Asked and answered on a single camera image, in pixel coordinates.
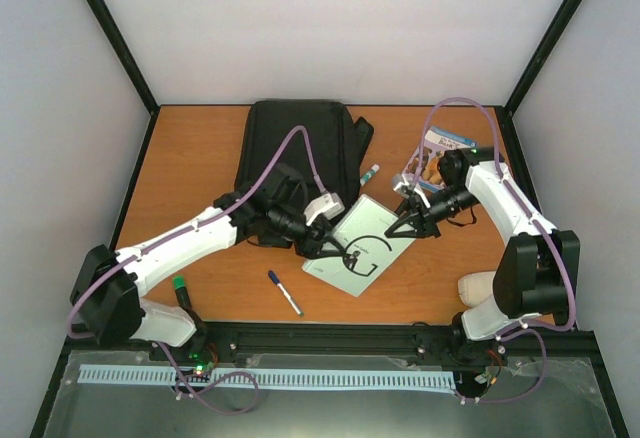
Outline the grey book with G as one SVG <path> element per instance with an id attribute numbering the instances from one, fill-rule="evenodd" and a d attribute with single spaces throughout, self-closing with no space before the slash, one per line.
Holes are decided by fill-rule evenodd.
<path id="1" fill-rule="evenodd" d="M 302 270 L 354 297 L 359 297 L 414 242 L 387 238 L 397 216 L 373 198 L 362 195 L 333 230 L 346 249 L 344 258 L 307 260 Z"/>

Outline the white glue stick green cap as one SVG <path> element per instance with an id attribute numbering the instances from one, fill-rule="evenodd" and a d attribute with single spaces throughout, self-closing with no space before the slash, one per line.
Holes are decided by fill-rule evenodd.
<path id="1" fill-rule="evenodd" d="M 364 187 L 380 170 L 378 164 L 373 164 L 359 179 L 360 187 Z"/>

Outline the dog picture book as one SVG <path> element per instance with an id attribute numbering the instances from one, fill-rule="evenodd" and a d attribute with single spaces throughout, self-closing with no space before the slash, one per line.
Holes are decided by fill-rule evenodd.
<path id="1" fill-rule="evenodd" d="M 422 162 L 418 184 L 426 191 L 435 193 L 444 187 L 444 180 L 438 169 L 439 161 L 444 153 L 476 145 L 477 143 L 469 138 L 433 126 L 425 134 L 423 149 L 417 147 L 406 163 L 403 175 L 411 180 L 413 175 L 417 173 L 419 162 Z"/>

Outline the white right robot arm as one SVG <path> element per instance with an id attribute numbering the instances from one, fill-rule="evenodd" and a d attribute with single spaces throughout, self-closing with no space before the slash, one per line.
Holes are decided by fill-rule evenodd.
<path id="1" fill-rule="evenodd" d="M 440 222 L 476 204 L 485 209 L 505 250 L 488 296 L 459 318 L 463 337 L 504 339 L 515 328 L 543 326 L 544 315 L 557 319 L 555 331 L 573 328 L 577 235 L 559 230 L 542 216 L 493 147 L 449 150 L 439 160 L 438 170 L 445 186 L 430 196 L 405 174 L 393 178 L 393 189 L 403 200 L 385 235 L 389 239 L 437 237 Z"/>

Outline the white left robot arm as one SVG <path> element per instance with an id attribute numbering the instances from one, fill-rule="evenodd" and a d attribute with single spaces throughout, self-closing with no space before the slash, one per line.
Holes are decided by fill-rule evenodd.
<path id="1" fill-rule="evenodd" d="M 191 220 L 155 238 L 116 251 L 104 245 L 91 249 L 70 297 L 73 316 L 87 328 L 84 337 L 101 346 L 129 339 L 162 342 L 184 359 L 197 360 L 207 351 L 208 336 L 198 329 L 195 313 L 146 297 L 162 281 L 264 232 L 292 243 L 304 258 L 344 256 L 330 223 L 345 210 L 341 198 L 323 191 L 304 209 L 296 209 L 291 200 L 300 181 L 294 169 L 278 164 L 255 183 L 220 196 Z"/>

